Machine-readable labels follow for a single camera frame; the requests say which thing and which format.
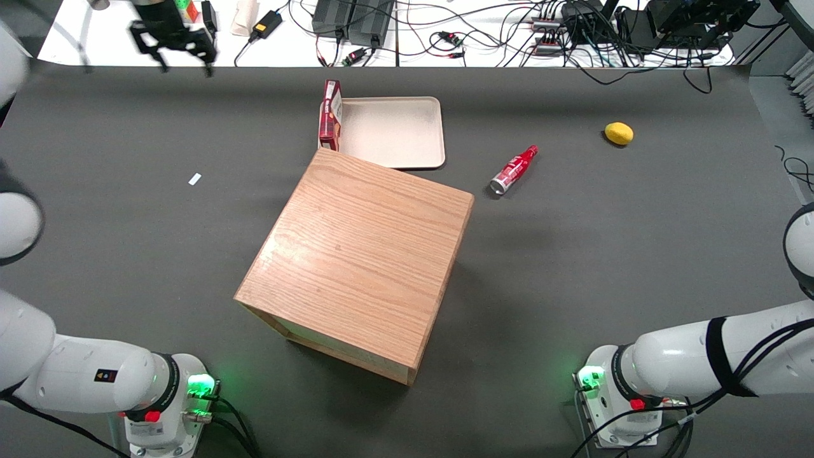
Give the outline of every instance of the dark gray mat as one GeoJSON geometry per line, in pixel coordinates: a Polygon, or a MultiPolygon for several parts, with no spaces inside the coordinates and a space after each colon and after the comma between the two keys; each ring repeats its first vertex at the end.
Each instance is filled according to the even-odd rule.
{"type": "MultiPolygon", "coordinates": [[[[713,81],[701,95],[671,70],[603,87],[561,69],[206,80],[197,68],[46,65],[11,107],[0,156],[41,198],[47,229],[0,286],[63,334],[198,355],[269,457],[567,457],[579,442],[570,373],[593,348],[802,298],[781,248],[797,202],[779,153],[746,73],[715,69],[713,81]],[[326,77],[345,97],[437,97],[447,163],[417,174],[476,196],[411,389],[287,343],[231,299],[316,148],[326,77]],[[611,121],[630,124],[634,143],[607,144],[611,121]],[[531,143],[540,155],[522,182],[488,198],[488,180],[531,143]]],[[[813,407],[726,399],[698,418],[689,456],[804,456],[810,434],[795,419],[813,407]]],[[[66,417],[107,437],[101,416],[66,417]]],[[[0,455],[109,454],[9,409],[0,455]]],[[[199,456],[242,452],[213,426],[199,456]]]]}

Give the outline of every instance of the beige tray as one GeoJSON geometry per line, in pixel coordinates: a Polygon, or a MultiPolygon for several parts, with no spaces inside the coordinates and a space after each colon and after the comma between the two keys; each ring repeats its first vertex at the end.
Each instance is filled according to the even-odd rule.
{"type": "Polygon", "coordinates": [[[441,167],[441,103],[435,97],[342,98],[339,152],[391,169],[441,167]]]}

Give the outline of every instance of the wooden box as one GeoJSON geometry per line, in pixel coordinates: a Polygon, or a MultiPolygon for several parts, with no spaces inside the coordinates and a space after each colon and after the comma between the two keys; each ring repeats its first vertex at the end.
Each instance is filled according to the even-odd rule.
{"type": "Polygon", "coordinates": [[[473,201],[320,148],[234,298],[285,338],[412,385],[473,201]]]}

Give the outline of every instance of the green led light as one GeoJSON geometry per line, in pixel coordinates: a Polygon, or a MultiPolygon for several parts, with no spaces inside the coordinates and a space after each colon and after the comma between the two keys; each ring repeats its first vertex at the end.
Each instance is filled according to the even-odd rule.
{"type": "Polygon", "coordinates": [[[196,374],[186,381],[186,392],[193,396],[208,396],[215,389],[215,379],[209,374],[196,374]]]}
{"type": "Polygon", "coordinates": [[[595,390],[605,380],[605,369],[599,366],[585,366],[576,374],[582,386],[588,390],[595,390]]]}

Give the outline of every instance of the yellow lemon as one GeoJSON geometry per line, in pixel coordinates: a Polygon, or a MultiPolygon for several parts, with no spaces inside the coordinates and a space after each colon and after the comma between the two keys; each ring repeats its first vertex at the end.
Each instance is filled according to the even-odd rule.
{"type": "Polygon", "coordinates": [[[633,141],[633,129],[623,122],[611,122],[605,126],[605,136],[611,142],[624,146],[633,141]]]}

